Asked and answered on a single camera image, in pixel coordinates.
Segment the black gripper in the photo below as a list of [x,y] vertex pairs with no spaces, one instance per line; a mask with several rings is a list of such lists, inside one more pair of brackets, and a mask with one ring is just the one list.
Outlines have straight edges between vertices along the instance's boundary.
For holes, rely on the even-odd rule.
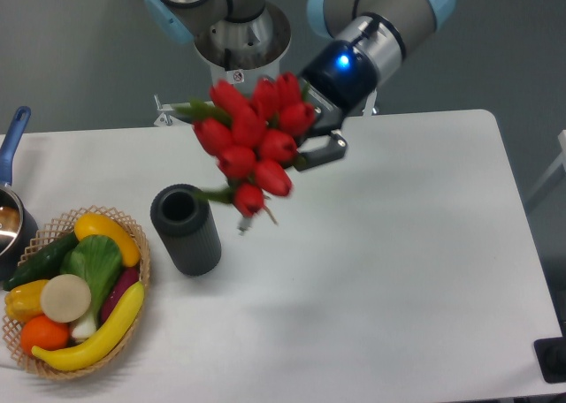
[[338,40],[328,44],[301,70],[299,77],[314,92],[308,101],[322,111],[310,132],[328,133],[324,145],[299,148],[292,166],[306,171],[346,155],[348,143],[339,128],[344,118],[377,87],[379,76],[367,55],[352,43]]

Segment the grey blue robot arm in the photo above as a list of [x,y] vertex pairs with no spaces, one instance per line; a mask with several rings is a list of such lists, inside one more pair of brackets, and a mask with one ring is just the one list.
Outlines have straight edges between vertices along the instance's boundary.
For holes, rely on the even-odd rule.
[[[261,78],[274,78],[290,46],[287,15],[267,0],[144,2],[166,35],[194,44],[213,80],[227,80],[243,93]],[[356,108],[373,112],[378,88],[454,8],[455,0],[308,0],[310,27],[328,43],[298,78],[317,115],[307,137],[325,136],[327,143],[302,153],[300,170],[344,157],[344,119]]]

